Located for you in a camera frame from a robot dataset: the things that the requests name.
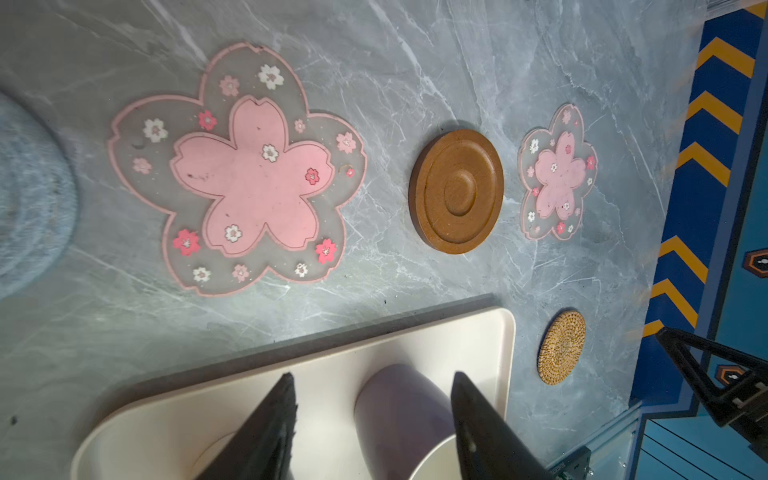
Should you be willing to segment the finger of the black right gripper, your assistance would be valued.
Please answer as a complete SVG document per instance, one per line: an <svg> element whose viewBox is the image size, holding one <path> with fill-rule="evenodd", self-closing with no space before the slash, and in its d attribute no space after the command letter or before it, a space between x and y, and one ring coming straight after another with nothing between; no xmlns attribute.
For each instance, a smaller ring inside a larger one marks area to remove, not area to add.
<svg viewBox="0 0 768 480"><path fill-rule="evenodd" d="M767 426L765 360L670 327L655 339L718 426Z"/></svg>

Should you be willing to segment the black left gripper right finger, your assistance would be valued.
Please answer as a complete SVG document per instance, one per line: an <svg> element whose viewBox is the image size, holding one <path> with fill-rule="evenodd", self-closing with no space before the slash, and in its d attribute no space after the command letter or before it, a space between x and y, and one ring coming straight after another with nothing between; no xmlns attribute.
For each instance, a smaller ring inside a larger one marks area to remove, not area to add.
<svg viewBox="0 0 768 480"><path fill-rule="evenodd" d="M451 389L456 448L461 477L479 479L550 479L505 420L463 372Z"/></svg>

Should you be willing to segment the brown wooden round coaster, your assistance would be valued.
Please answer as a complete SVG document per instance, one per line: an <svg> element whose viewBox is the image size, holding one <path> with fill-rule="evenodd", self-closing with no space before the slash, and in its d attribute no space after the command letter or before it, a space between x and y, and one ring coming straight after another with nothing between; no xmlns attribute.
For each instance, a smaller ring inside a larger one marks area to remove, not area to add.
<svg viewBox="0 0 768 480"><path fill-rule="evenodd" d="M411 173L408 204L416 232L431 248L460 255L493 230L502 207L504 173L492 143L459 129L431 140Z"/></svg>

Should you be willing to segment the pink flower coaster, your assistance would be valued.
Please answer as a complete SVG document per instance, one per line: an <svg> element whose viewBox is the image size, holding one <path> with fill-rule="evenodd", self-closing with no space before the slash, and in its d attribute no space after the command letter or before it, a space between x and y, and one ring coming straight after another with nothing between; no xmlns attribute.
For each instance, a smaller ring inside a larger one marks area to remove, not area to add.
<svg viewBox="0 0 768 480"><path fill-rule="evenodd" d="M211 60L195 96L125 106L107 148L126 188L165 215L170 274L203 297L267 274L325 279L344 252L342 208L367 167L354 127L312 111L293 69L247 42Z"/></svg>
<svg viewBox="0 0 768 480"><path fill-rule="evenodd" d="M571 239L583 223L584 202L599 171L598 155L585 139L579 108L564 104L548 127L529 131L517 162L525 189L520 210L524 236L534 241L549 235L560 241Z"/></svg>

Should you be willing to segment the tan rattan round coaster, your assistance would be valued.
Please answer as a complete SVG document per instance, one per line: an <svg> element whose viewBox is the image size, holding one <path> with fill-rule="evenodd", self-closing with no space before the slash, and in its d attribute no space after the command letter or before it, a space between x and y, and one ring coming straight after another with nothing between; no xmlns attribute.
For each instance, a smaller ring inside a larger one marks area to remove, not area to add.
<svg viewBox="0 0 768 480"><path fill-rule="evenodd" d="M550 322L540 345L537 371L547 385L562 383L579 362L586 340L586 321L574 309L558 313Z"/></svg>

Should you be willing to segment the light blue woven coaster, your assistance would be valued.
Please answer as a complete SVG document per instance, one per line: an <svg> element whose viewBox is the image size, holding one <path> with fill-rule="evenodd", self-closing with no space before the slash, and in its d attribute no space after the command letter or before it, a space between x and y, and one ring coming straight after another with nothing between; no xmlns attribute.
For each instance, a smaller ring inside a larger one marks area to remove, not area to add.
<svg viewBox="0 0 768 480"><path fill-rule="evenodd" d="M70 162L49 129L1 95L1 297L46 273L71 241L78 215Z"/></svg>

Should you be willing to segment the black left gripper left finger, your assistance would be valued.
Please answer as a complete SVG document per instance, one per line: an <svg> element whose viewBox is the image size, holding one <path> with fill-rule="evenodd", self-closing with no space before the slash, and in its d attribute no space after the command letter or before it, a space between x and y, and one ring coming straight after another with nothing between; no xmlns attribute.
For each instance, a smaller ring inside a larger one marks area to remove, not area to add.
<svg viewBox="0 0 768 480"><path fill-rule="evenodd" d="M294 377L283 374L199 479L284 480L297 421Z"/></svg>

